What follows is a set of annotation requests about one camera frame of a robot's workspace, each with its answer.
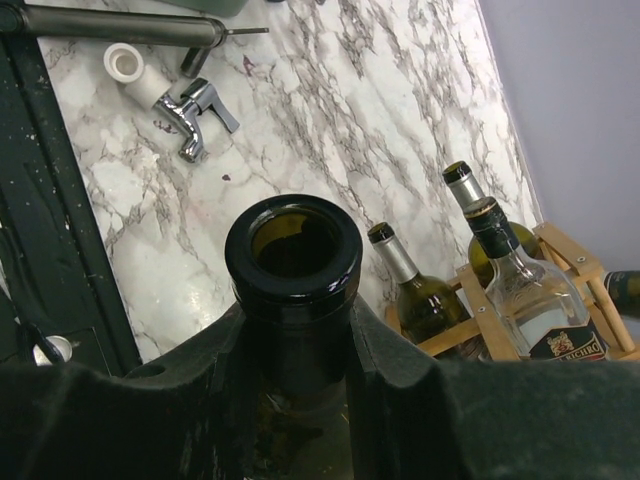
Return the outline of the square clear liquor bottle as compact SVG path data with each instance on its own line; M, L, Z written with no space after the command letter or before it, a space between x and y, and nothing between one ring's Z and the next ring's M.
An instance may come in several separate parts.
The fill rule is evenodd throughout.
M507 232L509 221L497 200L485 196L464 216L489 220L489 238ZM521 246L492 255L494 278L485 288L497 317L522 360L607 361L609 347L599 334L577 287L559 267L531 258Z

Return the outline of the green bottle rack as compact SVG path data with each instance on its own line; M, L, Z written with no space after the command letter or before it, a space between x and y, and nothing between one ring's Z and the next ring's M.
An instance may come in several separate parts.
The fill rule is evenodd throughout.
M367 236L398 285L396 311L408 340L422 343L470 318L448 283L419 270L389 223L374 225Z

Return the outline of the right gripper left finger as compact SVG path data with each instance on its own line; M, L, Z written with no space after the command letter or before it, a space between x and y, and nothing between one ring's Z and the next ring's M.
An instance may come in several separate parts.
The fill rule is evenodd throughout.
M238 306L124 378L66 363L1 368L5 479L241 479L257 371Z

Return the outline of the green bottle white label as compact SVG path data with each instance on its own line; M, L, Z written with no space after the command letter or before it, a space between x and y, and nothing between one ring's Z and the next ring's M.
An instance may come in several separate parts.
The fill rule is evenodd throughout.
M363 244L351 217L307 194L248 208L225 261L260 371L253 479L353 476L345 370Z

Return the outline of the green bottle silver neck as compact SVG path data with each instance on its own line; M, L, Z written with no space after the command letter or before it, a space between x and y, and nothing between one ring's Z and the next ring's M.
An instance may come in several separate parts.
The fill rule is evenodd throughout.
M485 197L471 168L464 161L458 161L448 166L442 172L442 177L464 216L467 216L467 212L472 209L473 204ZM498 232L497 237L491 240L488 221L496 219L496 213L490 213L482 221L473 218L471 223L473 233L476 233L476 226L484 227L484 230L480 232L480 238L474 237L468 248L469 262L483 288L489 286L494 278L493 266L490 263L491 256L505 255L508 246L514 248L521 246L531 258L543 259L542 250L534 234L518 223L509 222L507 232Z

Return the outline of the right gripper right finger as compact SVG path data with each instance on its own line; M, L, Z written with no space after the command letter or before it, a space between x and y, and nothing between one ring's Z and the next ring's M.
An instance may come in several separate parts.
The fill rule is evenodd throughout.
M358 479L635 479L635 362L436 360L362 299L347 397Z

